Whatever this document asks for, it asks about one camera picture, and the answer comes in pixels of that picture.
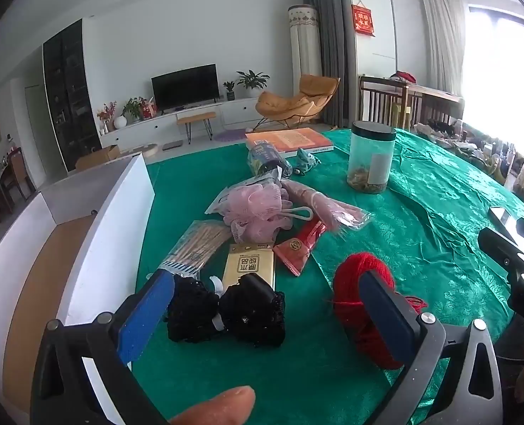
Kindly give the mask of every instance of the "television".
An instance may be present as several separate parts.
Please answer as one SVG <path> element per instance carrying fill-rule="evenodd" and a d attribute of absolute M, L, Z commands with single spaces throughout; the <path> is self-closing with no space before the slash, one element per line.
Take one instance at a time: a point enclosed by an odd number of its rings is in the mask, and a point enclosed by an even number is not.
<path fill-rule="evenodd" d="M 194 67 L 152 78 L 158 110 L 219 98 L 216 65 Z"/>

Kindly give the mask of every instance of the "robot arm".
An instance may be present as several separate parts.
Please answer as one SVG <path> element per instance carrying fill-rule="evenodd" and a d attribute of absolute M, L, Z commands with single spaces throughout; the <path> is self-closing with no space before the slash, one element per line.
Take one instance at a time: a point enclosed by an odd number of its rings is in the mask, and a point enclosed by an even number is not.
<path fill-rule="evenodd" d="M 524 317 L 524 254 L 495 231 L 478 237 L 482 251 L 508 272 L 508 305 Z M 47 324 L 32 385 L 33 425 L 108 425 L 82 357 L 93 358 L 108 394 L 126 425 L 165 425 L 138 385 L 128 362 L 138 359 L 173 297 L 174 280 L 158 270 L 144 288 L 116 311 L 89 324 Z M 448 367 L 424 425 L 502 423 L 502 393 L 490 334 L 481 319 L 468 327 L 441 323 L 433 314 L 417 315 L 401 295 L 374 271 L 359 281 L 360 295 L 394 359 L 404 367 L 366 421 L 366 425 L 406 425 L 414 414 L 440 359 Z"/>

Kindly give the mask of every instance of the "red yarn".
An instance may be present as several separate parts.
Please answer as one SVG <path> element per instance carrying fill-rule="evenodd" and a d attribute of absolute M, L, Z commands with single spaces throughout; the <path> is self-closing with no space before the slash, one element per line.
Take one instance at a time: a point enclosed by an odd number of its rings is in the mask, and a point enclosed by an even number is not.
<path fill-rule="evenodd" d="M 390 269 L 371 253 L 358 253 L 339 265 L 333 279 L 334 312 L 345 328 L 354 331 L 356 348 L 368 355 L 383 369 L 399 369 L 402 364 L 391 357 L 380 333 L 366 313 L 358 294 L 358 279 L 364 272 L 374 270 L 392 290 L 396 290 Z M 406 297 L 417 313 L 427 306 L 417 297 Z"/>

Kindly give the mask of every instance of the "small wooden bench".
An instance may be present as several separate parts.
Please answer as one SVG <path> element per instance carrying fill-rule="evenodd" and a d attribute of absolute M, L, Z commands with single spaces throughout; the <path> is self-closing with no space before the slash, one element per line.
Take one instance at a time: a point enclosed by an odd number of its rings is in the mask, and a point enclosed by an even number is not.
<path fill-rule="evenodd" d="M 187 143 L 191 143 L 191 124 L 195 121 L 203 121 L 204 128 L 209 134 L 209 139 L 213 140 L 213 128 L 211 127 L 211 118 L 216 118 L 215 112 L 201 113 L 200 115 L 192 115 L 190 117 L 178 118 L 178 124 L 185 125 L 185 132 L 187 133 Z"/>

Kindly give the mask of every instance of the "cable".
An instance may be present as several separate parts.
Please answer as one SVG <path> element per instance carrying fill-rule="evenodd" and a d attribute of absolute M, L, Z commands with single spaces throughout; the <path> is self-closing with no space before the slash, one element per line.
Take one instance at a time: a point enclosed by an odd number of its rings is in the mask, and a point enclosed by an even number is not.
<path fill-rule="evenodd" d="M 506 358 L 504 356 L 496 356 L 497 361 L 502 361 L 505 364 L 516 364 L 524 366 L 524 359 Z"/>

